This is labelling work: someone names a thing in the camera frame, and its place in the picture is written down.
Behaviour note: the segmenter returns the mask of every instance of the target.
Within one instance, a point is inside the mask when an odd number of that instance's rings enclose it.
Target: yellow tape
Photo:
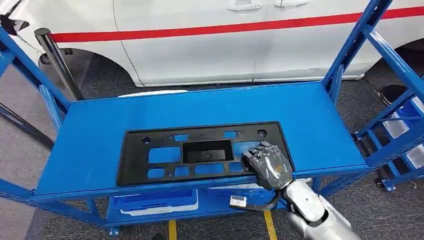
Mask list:
[[[273,216],[269,210],[263,212],[265,218],[266,228],[268,229],[268,235],[270,240],[278,240],[276,230],[274,228]]]
[[[169,220],[168,230],[169,240],[177,240],[177,223],[175,220]]]

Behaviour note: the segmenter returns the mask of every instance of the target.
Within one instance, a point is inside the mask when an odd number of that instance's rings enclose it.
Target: black plastic panel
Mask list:
[[[203,126],[189,128],[168,128],[156,130],[128,131],[123,141],[121,160],[117,175],[118,186],[140,185],[148,183],[173,182],[193,179],[220,178],[252,175],[253,172],[242,167],[230,171],[230,164],[240,163],[240,150],[234,150],[234,144],[265,140],[277,145],[290,160],[290,154],[280,124],[278,122],[249,123],[237,125]],[[164,161],[149,162],[149,153],[175,150],[179,147],[180,159],[175,161],[164,153]],[[207,169],[210,165],[222,164],[222,172],[198,173],[195,169]],[[176,168],[187,168],[187,174],[176,174]],[[149,178],[149,170],[163,169],[163,176]]]

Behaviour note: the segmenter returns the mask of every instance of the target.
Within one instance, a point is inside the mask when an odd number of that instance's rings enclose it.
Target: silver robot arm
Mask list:
[[[305,240],[361,240],[349,221],[305,182],[292,181],[283,189],[290,203],[288,222]]]
[[[251,211],[273,208],[283,198],[288,203],[288,221],[305,240],[361,240],[344,218],[324,197],[303,181],[293,180],[290,161],[280,149],[266,141],[243,153],[243,159],[258,175],[258,184],[274,189],[275,197],[267,205],[239,203],[231,196],[230,206]]]

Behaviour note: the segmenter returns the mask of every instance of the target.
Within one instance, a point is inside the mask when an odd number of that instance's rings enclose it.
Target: floor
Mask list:
[[[402,49],[402,57],[419,73],[424,74],[422,52]],[[112,62],[97,56],[83,56],[85,62],[70,61],[71,71],[89,98],[114,97],[141,91],[164,88],[137,88],[129,76]],[[44,69],[53,79],[54,72]],[[337,108],[351,131],[358,130],[381,109],[383,104],[377,91],[388,84],[398,83],[394,73],[380,61],[363,80],[344,81]],[[240,84],[168,87],[189,91],[211,88],[228,88]],[[8,69],[0,78],[0,102],[55,138],[54,129],[38,92],[14,69]],[[34,188],[49,152],[37,146],[20,132],[0,121],[0,176],[8,181]],[[392,193],[382,192],[374,180],[384,171],[370,173],[329,198],[365,240],[418,240],[424,234],[424,180],[407,182]],[[84,208],[81,202],[71,204]],[[98,200],[100,211],[105,204]],[[0,199],[0,239],[8,240],[103,240],[111,239],[108,231],[75,220],[34,210],[21,204]],[[300,239],[288,226],[284,211],[272,211],[278,239]],[[261,213],[245,213],[224,217],[177,221],[177,238],[181,240],[270,239]],[[168,223],[142,224],[123,227],[122,240],[150,240],[154,234],[168,236]]]

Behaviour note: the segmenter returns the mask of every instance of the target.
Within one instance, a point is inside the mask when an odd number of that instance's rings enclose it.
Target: car body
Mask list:
[[[29,23],[12,37],[36,63],[34,30],[48,28],[60,48],[104,56],[153,87],[321,80],[368,2],[3,0],[0,13]],[[383,18],[377,31],[394,48],[424,38],[424,0],[394,0]],[[366,42],[343,79],[380,58]]]

